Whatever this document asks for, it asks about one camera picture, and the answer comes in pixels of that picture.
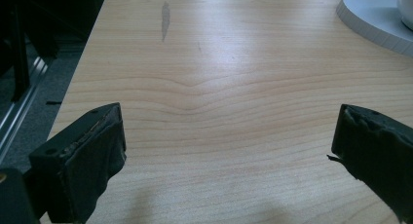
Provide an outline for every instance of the wooden table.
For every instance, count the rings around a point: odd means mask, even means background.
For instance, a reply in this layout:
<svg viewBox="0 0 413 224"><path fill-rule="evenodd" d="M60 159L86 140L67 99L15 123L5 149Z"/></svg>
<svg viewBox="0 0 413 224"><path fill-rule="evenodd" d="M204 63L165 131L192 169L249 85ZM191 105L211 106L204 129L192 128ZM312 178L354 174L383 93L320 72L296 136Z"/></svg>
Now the wooden table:
<svg viewBox="0 0 413 224"><path fill-rule="evenodd" d="M89 223L397 223L325 155L342 103L413 126L413 58L339 2L105 0L51 133L121 102L127 164Z"/></svg>

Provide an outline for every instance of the white saucer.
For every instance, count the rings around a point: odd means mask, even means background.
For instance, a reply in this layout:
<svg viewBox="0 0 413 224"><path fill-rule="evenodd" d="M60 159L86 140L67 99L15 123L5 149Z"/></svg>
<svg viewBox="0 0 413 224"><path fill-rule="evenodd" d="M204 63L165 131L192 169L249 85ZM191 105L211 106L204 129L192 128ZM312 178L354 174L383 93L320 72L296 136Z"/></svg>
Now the white saucer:
<svg viewBox="0 0 413 224"><path fill-rule="evenodd" d="M396 0L341 0L337 15L377 45L413 56L413 30L401 21Z"/></svg>

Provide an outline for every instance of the desk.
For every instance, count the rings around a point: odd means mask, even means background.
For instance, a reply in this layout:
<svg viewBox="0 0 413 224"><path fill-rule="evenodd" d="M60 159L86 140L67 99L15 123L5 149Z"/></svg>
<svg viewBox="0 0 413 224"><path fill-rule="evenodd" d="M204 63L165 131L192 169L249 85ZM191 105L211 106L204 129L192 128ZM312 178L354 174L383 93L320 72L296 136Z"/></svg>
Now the desk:
<svg viewBox="0 0 413 224"><path fill-rule="evenodd" d="M105 0L51 133L121 102L127 163L89 222L397 223L325 155L341 103L413 126L413 59L339 2Z"/></svg>

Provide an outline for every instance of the black object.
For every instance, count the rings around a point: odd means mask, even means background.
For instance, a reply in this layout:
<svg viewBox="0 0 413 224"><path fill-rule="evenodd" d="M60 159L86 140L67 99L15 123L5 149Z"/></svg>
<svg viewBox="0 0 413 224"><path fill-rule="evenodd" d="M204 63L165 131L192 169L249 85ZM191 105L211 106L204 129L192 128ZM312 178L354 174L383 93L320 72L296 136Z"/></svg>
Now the black object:
<svg viewBox="0 0 413 224"><path fill-rule="evenodd" d="M413 129L373 110L343 104L332 152L396 214L413 223Z"/></svg>
<svg viewBox="0 0 413 224"><path fill-rule="evenodd" d="M10 0L11 11L11 32L13 64L15 68L15 94L12 101L18 101L23 93L30 86L30 77L27 68L27 54L23 31L23 1Z"/></svg>
<svg viewBox="0 0 413 224"><path fill-rule="evenodd" d="M12 49L0 37L0 77L13 66L12 57Z"/></svg>
<svg viewBox="0 0 413 224"><path fill-rule="evenodd" d="M33 151L24 175L0 169L0 223L38 222L45 212L52 222L85 223L125 151L119 103L88 112Z"/></svg>

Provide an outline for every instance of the gray carpet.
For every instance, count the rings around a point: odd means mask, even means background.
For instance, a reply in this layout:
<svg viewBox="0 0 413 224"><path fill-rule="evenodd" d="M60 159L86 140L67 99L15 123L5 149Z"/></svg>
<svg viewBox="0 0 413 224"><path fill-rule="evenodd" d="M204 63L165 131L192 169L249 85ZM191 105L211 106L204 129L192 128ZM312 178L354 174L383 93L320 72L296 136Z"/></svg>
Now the gray carpet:
<svg viewBox="0 0 413 224"><path fill-rule="evenodd" d="M85 44L72 37L57 38L60 46L57 58L49 62L49 68L38 92L25 115L11 144L1 168L17 168L22 172L30 168L28 154L46 142L56 114L63 101L70 80L79 62ZM34 53L28 51L29 64L33 63ZM0 117L3 116L13 96L13 69L0 78Z"/></svg>

